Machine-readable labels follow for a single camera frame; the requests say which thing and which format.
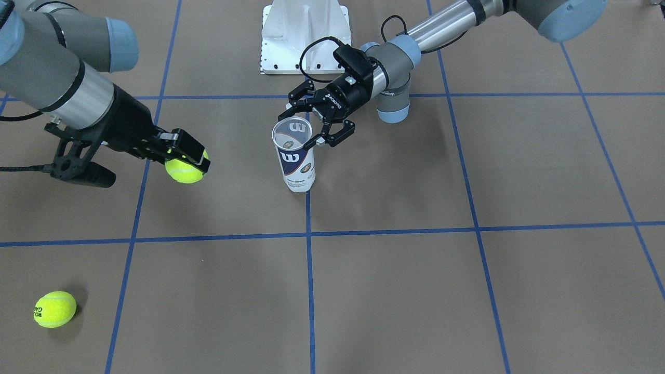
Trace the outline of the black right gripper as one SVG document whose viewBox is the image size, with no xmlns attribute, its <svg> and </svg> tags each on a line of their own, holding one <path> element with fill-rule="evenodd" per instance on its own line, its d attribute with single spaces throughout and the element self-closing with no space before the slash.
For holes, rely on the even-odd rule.
<svg viewBox="0 0 665 374">
<path fill-rule="evenodd" d="M 181 128 L 168 132 L 154 125 L 150 110 L 117 85 L 103 119 L 107 125 L 103 140 L 114 151 L 140 159 L 164 159 L 162 164 L 176 159 L 202 173 L 209 170 L 211 163 L 202 143 Z"/>
</svg>

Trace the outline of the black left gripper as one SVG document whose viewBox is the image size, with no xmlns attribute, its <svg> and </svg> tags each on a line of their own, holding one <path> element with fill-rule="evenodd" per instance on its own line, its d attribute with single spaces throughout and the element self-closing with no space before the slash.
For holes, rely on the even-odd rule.
<svg viewBox="0 0 665 374">
<path fill-rule="evenodd" d="M 288 94 L 287 109 L 278 115 L 278 121 L 299 113 L 314 113 L 323 127 L 312 137 L 312 146 L 322 142 L 335 147 L 354 134 L 356 123 L 347 115 L 369 102 L 373 87 L 370 75 L 357 79 L 344 73 L 324 88 L 314 87 L 314 82 L 306 79 Z"/>
</svg>

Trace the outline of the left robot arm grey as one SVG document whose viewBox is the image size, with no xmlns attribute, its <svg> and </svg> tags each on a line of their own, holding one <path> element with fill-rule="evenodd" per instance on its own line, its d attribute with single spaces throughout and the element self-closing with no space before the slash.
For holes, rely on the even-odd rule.
<svg viewBox="0 0 665 374">
<path fill-rule="evenodd" d="M 289 105 L 277 119 L 314 113 L 322 129 L 304 142 L 304 148 L 323 143 L 335 147 L 355 131 L 349 116 L 371 100 L 385 123 L 403 121 L 409 113 L 410 73 L 422 56 L 455 43 L 487 19 L 515 12 L 539 35 L 559 43 L 586 31 L 606 5 L 605 1 L 456 1 L 382 44 L 366 43 L 355 49 L 328 36 L 337 45 L 332 56 L 344 73 L 319 89 L 314 88 L 313 78 L 307 78 L 289 93 Z"/>
</svg>

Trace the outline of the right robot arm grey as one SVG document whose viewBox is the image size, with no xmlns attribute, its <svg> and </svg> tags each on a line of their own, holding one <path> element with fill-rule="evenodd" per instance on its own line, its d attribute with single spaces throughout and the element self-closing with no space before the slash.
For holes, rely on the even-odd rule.
<svg viewBox="0 0 665 374">
<path fill-rule="evenodd" d="M 180 161 L 206 173 L 204 146 L 183 129 L 154 125 L 150 110 L 107 78 L 138 61 L 124 21 L 91 17 L 62 1 L 2 1 L 2 91 L 34 109 L 4 122 L 50 116 L 59 138 L 53 162 L 29 167 L 53 178 L 98 184 L 115 174 L 92 161 L 101 146 L 160 164 Z"/>
</svg>

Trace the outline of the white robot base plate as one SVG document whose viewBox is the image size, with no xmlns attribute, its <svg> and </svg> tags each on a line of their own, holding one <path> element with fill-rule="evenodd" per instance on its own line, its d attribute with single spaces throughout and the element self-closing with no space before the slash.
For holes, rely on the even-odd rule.
<svg viewBox="0 0 665 374">
<path fill-rule="evenodd" d="M 260 72 L 262 74 L 340 74 L 333 57 L 334 36 L 351 44 L 349 10 L 338 1 L 273 1 L 263 8 Z"/>
</svg>

